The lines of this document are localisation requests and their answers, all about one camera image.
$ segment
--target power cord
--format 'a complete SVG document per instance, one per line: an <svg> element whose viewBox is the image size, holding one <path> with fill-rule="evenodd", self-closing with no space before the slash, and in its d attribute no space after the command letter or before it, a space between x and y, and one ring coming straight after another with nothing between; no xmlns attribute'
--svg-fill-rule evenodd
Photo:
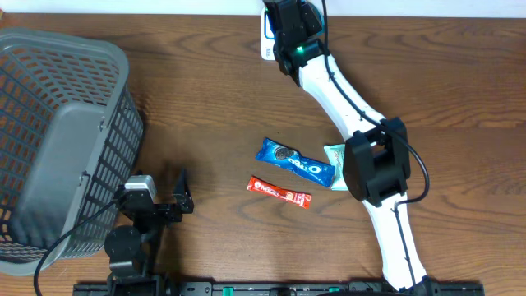
<svg viewBox="0 0 526 296"><path fill-rule="evenodd" d="M77 229L79 229L80 227L86 225L87 223L91 222L92 220L94 220L95 218L97 218L98 216L100 216L102 213L104 213L107 209L109 209L110 207L112 207L114 204L115 204L116 200L113 199L111 200L106 206L103 206L102 209L100 209L98 212L94 213L90 218L80 222L79 224L77 224L75 227L73 227L70 231L66 232L63 236L61 236L59 239L57 239L57 241L55 241L55 243L53 243L51 245L51 247L48 248L48 251L46 251L46 253L42 256L42 259L40 259L40 262L39 264L36 266L36 270L35 270L35 275L33 275L33 286L35 287L35 293L37 294L37 296L42 296L42 293L40 292L40 288L39 288L39 274L40 274L40 270L42 269L42 266L44 265L44 262L46 261L46 259L49 257L49 254L51 254L51 252L64 240L66 239L67 237L69 237L70 235L72 235Z"/></svg>
<svg viewBox="0 0 526 296"><path fill-rule="evenodd" d="M349 104L351 104L351 106L354 108L354 110L356 110L356 112L358 112L358 114L360 114L360 116L363 119L367 120L368 122L373 124L375 127L380 128L386 135L388 135L388 136L394 138L396 141L399 141L400 143L402 143L402 145L404 145L409 150L409 152L411 152L411 154L414 156L414 159L418 162L418 165L420 165L420 169L422 169L422 173L424 175L425 186L424 186L424 190L423 190L422 194L419 197L416 197L416 198L413 198L413 199L408 199L406 201L397 201L394 204L394 209L393 209L394 215L396 216L396 221L398 223L398 229L399 229L399 232L400 232L400 237L402 238L402 244L404 245L405 260L408 262L409 272L411 274L411 280L413 281L413 287L414 287L416 285L416 282L415 282L415 279L414 279L413 266L411 265L411 259L409 258L408 247L407 247L407 244L405 242L404 231L402 230L402 224L401 224L400 218L399 218L398 207L400 205L403 205L403 204L410 204L410 203L414 203L414 202L419 202L419 201L421 201L422 199L424 199L427 196L427 194L429 193L429 186L430 186L429 172L427 172L426 165L424 164L424 162L423 162L422 158L420 157L420 155L418 155L418 153L415 151L415 149L412 148L409 145L409 143L405 139L403 139L401 137L401 135L399 135L396 132L391 131L389 128L384 127L383 125L379 124L378 122L376 122L372 118L368 117L365 114L365 112L363 112L347 96L347 94L345 94L345 91L341 88L341 86L335 80L335 78L334 78L335 74L330 70L330 66L329 66L329 55L330 55L330 52L329 52L329 30L328 30L328 22L327 22L327 6L325 4L325 0L321 0L321 5L323 6L323 21L324 21L324 32L325 32L325 42L324 42L324 48L323 48L324 49L324 57L325 57L325 67L327 69L327 73L329 73L330 80L335 84L335 87L338 89L339 93L348 101Z"/></svg>

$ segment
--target oreo logo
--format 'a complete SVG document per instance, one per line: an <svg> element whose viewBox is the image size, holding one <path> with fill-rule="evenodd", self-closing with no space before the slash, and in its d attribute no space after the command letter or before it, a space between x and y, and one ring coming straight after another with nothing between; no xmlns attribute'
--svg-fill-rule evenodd
<svg viewBox="0 0 526 296"><path fill-rule="evenodd" d="M300 169L306 171L306 172L309 172L309 173L321 173L321 168L317 165L311 165L310 167L306 167L305 165L303 165L299 160L293 160L293 159L288 159L288 162L290 162L291 164L294 164L296 165L297 167L299 167Z"/></svg>

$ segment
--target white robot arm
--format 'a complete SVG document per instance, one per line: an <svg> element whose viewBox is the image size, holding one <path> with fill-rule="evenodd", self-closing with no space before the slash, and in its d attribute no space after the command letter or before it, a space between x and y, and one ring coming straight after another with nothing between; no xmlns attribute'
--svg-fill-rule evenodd
<svg viewBox="0 0 526 296"><path fill-rule="evenodd" d="M369 106L354 88L345 80L336 66L335 59L329 56L330 70L334 73L339 85L344 89L347 96L364 111L370 118L380 122L384 117ZM339 93L334 83L328 79L329 75L325 69L324 56L313 58L307 62L305 67L299 69L299 78L302 88L311 94L329 114L344 140L348 140L356 131L367 132L375 126L363 120L356 110L351 107L347 100ZM385 199L380 207L372 205L368 201L362 201L376 232L376 238L380 245L383 274L385 279L396 289L409 288L413 286L406 262L404 245L400 237L398 224L393 213L395 202L407 200L407 194L395 194ZM404 231L414 277L419 282L426 275L426 270L418 259L417 250L414 246L411 228L409 226L407 205L399 206L399 218Z"/></svg>
<svg viewBox="0 0 526 296"><path fill-rule="evenodd" d="M265 10L261 18L263 58L275 58L280 70L290 75L298 86L311 94L335 123L346 141L344 176L346 170L350 172L347 172L348 177L345 178L345 182L353 196L363 203L371 216L380 245L384 277L397 290L413 287L413 284L422 280L426 271L418 259L414 246L407 205L399 204L398 220L394 213L395 204L407 200L405 179L410 174L408 151L403 150L402 160L399 158L394 160L397 154L400 155L400 151L385 153L381 160L374 156L371 146L380 144L376 142L377 139L388 137L377 128L378 125L386 125L385 118L369 106L347 82L332 55L327 56L332 72L330 78L325 65L326 53L321 41L315 38L322 29L321 18L317 15L316 9L299 0L264 0L264 3ZM269 53L270 46L273 49L272 54ZM333 79L337 81L342 91L336 87ZM361 110L361 113L357 112L348 99ZM365 120L364 115L376 124ZM401 121L398 122L405 133L404 125ZM389 168L386 169L385 165L376 167L376 163L379 162L387 164ZM402 166L400 163L405 163L406 168L399 168Z"/></svg>

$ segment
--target wood grain surface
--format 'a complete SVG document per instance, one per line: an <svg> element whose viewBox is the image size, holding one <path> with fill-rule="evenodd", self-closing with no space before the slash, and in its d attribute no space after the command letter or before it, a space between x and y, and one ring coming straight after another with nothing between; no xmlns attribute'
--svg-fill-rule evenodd
<svg viewBox="0 0 526 296"><path fill-rule="evenodd" d="M264 137L327 161L342 139L318 103L260 56L259 17L6 15L24 26L122 48L147 115L138 168L168 198L187 168L196 211L164 236L160 271L217 281L381 277L363 206L254 160ZM426 161L431 193L410 206L418 254L439 280L473 280L487 295L526 294L526 20L330 18L330 47L357 91L399 116ZM255 175L310 192L310 210L246 190ZM422 189L413 166L409 195ZM122 217L118 223L126 223ZM104 252L58 261L44 295L104 281ZM1 295L33 294L32 278L0 275Z"/></svg>

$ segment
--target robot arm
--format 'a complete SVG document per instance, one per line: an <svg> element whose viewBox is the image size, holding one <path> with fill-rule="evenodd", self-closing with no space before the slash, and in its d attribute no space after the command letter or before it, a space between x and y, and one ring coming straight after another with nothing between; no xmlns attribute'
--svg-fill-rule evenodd
<svg viewBox="0 0 526 296"><path fill-rule="evenodd" d="M393 209L397 201L407 200L409 178L408 150L393 141L362 116L342 96L330 79L325 67L323 45L316 38L321 29L321 18L310 4L298 0L264 1L266 15L275 37L274 56L280 70L290 75L306 92L311 94L335 123L346 141L344 178L349 191L361 201L371 216L383 260L383 273L396 289L411 288L413 279L420 282L426 275L418 260L408 222L406 205L399 206L400 228L407 245L407 260L398 221ZM346 81L332 55L328 63L333 78L344 93L369 118L407 138L405 126L395 118L385 120L383 115L369 106ZM375 153L373 146L385 149Z"/></svg>
<svg viewBox="0 0 526 296"><path fill-rule="evenodd" d="M384 117L369 106L345 80L332 56L329 56L329 63L330 69L334 73L334 79L338 81L347 96L351 98L362 111L365 111L370 118L373 118L377 122L384 119ZM339 93L328 77L323 56L309 60L305 67L299 69L299 78L302 88L320 103L330 119L335 123L344 140L352 138L356 131L364 133L372 130L375 126L368 121L361 119L360 115ZM397 193L386 198L381 203L380 207L372 205L367 200L362 201L367 212L371 216L376 232L376 238L380 244L384 277L396 289L413 286L408 263L405 259L404 246L399 234L395 215L392 211L395 207L396 201L406 199L407 195L405 193ZM411 258L414 277L418 282L426 275L426 271L418 259L417 251L414 246L406 205L401 205L399 207L399 218L408 246L408 253Z"/></svg>

